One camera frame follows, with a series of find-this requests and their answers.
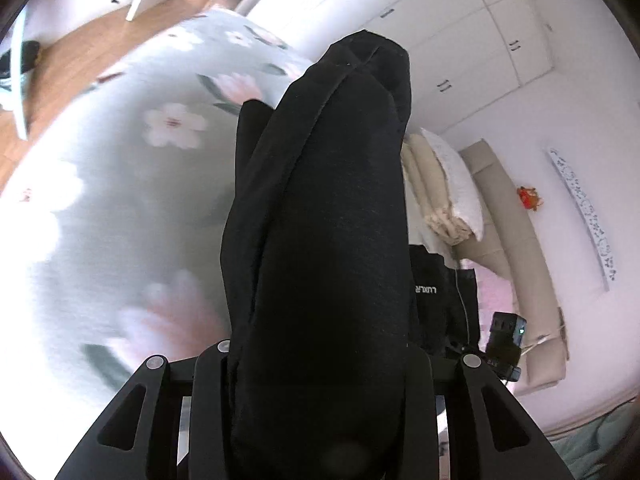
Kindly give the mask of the black hooded jacket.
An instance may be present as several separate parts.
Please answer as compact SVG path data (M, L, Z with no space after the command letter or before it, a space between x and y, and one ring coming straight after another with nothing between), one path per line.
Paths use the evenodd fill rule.
M245 102L221 270L232 479L433 479L428 356L480 338L476 284L408 240L409 57L329 47L280 103Z

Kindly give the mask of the white dotted pillow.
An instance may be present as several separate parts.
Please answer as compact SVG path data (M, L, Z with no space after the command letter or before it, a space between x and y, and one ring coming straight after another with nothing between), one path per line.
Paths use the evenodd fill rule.
M464 222L477 240L482 240L485 225L483 206L469 168L460 154L441 136L424 128L421 134L430 144L444 172L452 215Z

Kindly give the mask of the white wardrobe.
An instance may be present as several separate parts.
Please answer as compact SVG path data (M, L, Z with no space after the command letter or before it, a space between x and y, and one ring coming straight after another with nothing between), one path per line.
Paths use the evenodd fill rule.
M313 61L361 29L397 42L412 120L436 133L553 67L530 0L257 0L244 13Z

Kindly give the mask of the black mesh wastebasket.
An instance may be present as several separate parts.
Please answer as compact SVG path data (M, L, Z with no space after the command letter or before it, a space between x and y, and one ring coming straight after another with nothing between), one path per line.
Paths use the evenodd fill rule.
M37 40L22 42L20 74L24 75L33 70L39 60L41 44ZM11 50L6 50L0 58L0 78L2 80L11 77Z

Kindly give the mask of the red plush toy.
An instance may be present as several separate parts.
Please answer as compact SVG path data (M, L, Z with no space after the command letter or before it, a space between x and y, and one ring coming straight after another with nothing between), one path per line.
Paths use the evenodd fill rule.
M544 204L544 200L540 197L536 188L520 186L516 192L527 210L537 211Z

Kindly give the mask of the folded beige quilt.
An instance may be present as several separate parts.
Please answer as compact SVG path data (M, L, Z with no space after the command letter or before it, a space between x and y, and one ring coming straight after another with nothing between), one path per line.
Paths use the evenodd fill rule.
M406 136L401 160L425 224L449 246L470 238L472 230L454 214L445 171L424 136Z

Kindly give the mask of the teal quilted cushion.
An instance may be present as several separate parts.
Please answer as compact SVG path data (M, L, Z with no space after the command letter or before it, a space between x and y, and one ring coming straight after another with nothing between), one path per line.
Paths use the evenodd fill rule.
M639 404L627 402L588 424L551 441L574 479L602 479L608 465L620 454L639 428Z

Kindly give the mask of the folded purple blanket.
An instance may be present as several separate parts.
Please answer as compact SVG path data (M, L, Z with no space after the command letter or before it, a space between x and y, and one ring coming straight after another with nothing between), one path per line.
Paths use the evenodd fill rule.
M515 313L512 284L494 271L470 259L462 259L464 270L473 270L476 279L478 318L480 319L480 350L485 351L490 337L492 317L496 312Z

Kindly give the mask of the patterned wall strip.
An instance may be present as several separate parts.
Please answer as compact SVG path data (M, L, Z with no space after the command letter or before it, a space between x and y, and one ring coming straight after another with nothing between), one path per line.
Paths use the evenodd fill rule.
M587 230L594 254L602 274L604 289L608 292L616 282L617 266L608 234L603 229L596 207L568 161L556 148L547 148L547 154L568 194L574 200Z

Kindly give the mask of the floral green bedspread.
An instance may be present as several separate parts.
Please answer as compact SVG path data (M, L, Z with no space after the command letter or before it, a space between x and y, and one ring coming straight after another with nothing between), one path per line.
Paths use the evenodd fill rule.
M213 10L148 40L43 133L1 195L1 433L51 479L149 356L228 335L219 249L241 105L307 59Z

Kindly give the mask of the beige padded headboard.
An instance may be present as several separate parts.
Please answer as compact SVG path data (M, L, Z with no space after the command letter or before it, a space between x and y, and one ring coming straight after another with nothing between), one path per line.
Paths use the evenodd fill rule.
M460 155L476 185L483 208L484 236L454 248L512 285L513 307L527 321L519 396L558 384L568 360L563 313L529 214L516 187L490 145L480 140Z

